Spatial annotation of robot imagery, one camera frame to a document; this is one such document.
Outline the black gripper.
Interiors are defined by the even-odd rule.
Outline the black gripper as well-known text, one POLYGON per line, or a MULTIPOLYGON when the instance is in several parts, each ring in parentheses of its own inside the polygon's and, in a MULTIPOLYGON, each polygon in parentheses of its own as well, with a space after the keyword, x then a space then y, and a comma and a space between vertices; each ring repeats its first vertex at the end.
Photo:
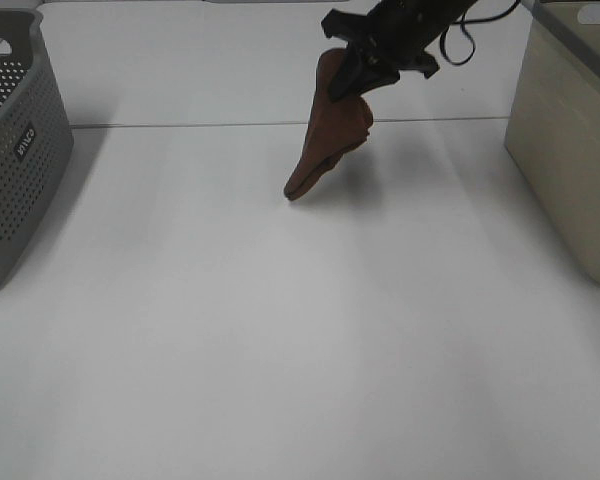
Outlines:
POLYGON ((401 71, 429 78, 439 70, 426 48, 469 10, 472 1, 381 1, 366 14, 331 10, 321 21, 328 38, 347 43, 328 86, 331 100, 393 85, 401 71))

